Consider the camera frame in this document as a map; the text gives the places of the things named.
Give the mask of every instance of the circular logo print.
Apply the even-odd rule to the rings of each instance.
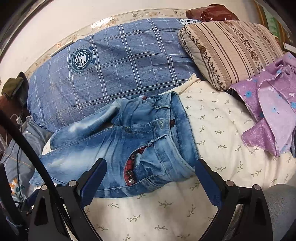
[[[78,49],[72,55],[71,66],[77,71],[82,71],[92,60],[93,54],[89,49]]]

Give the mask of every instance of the jeans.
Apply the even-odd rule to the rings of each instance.
[[[98,158],[107,173],[95,197],[130,197],[194,175],[199,154],[187,114],[175,92],[117,99],[64,127],[41,156],[55,183],[65,185]],[[35,172],[30,183],[41,185]]]

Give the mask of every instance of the striped pillow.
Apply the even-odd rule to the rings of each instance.
[[[244,21],[193,23],[178,32],[182,47],[218,90],[258,75],[283,56],[271,33]]]

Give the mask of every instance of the purple floral garment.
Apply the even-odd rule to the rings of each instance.
[[[244,144],[278,157],[290,150],[296,126],[296,59],[286,53],[261,73],[233,84],[255,125],[242,134]]]

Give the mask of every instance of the white wall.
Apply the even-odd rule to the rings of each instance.
[[[240,20],[259,22],[253,0],[54,0],[23,28],[0,63],[0,90],[42,54],[71,33],[103,18],[151,8],[192,9],[224,4]]]

